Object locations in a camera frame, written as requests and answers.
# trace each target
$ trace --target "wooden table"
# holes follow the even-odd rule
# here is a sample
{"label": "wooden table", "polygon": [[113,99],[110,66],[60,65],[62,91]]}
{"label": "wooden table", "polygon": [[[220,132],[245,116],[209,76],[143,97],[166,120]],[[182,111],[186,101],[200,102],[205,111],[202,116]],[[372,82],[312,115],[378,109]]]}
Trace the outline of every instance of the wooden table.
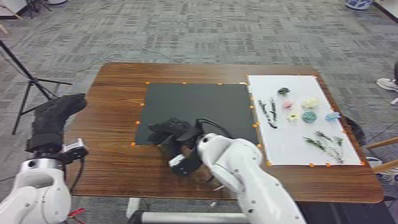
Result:
{"label": "wooden table", "polygon": [[[79,112],[67,138],[83,138],[90,154],[83,177],[74,195],[230,198],[207,185],[197,185],[177,177],[166,167],[166,159],[154,146],[134,146],[136,123],[145,97],[145,82],[150,83],[225,83],[246,82],[246,74],[314,75],[321,89],[337,110],[317,71],[307,66],[264,65],[102,65],[90,87],[88,106]],[[346,123],[344,130],[362,161],[364,155]],[[69,168],[69,183],[78,164]],[[365,166],[305,167],[262,166],[278,178],[296,201],[374,203],[381,200],[381,189],[371,169]]]}

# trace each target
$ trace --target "blue object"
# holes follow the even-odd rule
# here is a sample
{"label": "blue object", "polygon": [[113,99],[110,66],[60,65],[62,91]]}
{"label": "blue object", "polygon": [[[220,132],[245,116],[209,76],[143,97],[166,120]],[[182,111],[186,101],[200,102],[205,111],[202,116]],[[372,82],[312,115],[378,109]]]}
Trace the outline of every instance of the blue object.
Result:
{"label": "blue object", "polygon": [[340,118],[340,116],[339,116],[339,112],[332,112],[330,114],[326,114],[326,116],[325,116],[325,120],[326,121],[333,121],[333,120],[337,120]]}
{"label": "blue object", "polygon": [[301,114],[301,120],[303,120],[303,122],[309,123],[309,124],[314,123],[314,120],[316,120],[316,114],[314,114],[312,111],[303,112],[303,114]]}
{"label": "blue object", "polygon": [[372,4],[374,0],[346,0],[344,6],[353,10],[365,10]]}

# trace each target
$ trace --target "pink object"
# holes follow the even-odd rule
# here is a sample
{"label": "pink object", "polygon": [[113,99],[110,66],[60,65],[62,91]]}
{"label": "pink object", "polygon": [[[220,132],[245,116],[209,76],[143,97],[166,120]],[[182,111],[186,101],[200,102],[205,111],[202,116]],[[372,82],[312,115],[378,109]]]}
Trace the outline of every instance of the pink object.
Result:
{"label": "pink object", "polygon": [[293,104],[294,104],[294,102],[289,101],[289,100],[285,100],[284,103],[282,103],[282,108],[284,108],[284,109],[289,109],[291,106],[293,106]]}

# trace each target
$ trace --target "shoe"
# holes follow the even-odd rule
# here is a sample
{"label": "shoe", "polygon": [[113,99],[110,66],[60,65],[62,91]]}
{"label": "shoe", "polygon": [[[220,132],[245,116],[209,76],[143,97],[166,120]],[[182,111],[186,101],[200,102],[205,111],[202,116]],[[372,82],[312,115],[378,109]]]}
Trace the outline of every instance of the shoe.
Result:
{"label": "shoe", "polygon": [[398,92],[398,85],[392,79],[380,78],[376,79],[376,85],[385,89]]}

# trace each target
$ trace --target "black mat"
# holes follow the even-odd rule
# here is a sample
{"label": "black mat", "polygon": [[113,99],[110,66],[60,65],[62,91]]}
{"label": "black mat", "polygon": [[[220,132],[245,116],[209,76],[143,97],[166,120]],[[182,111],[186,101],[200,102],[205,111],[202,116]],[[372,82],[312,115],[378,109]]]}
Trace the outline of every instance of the black mat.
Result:
{"label": "black mat", "polygon": [[[149,84],[145,107],[140,115],[134,143],[147,145],[150,131],[147,124],[172,117],[193,124],[197,118],[207,118],[227,129],[234,138],[257,144],[250,99],[245,85],[216,84]],[[205,133],[221,134],[207,125]]]}

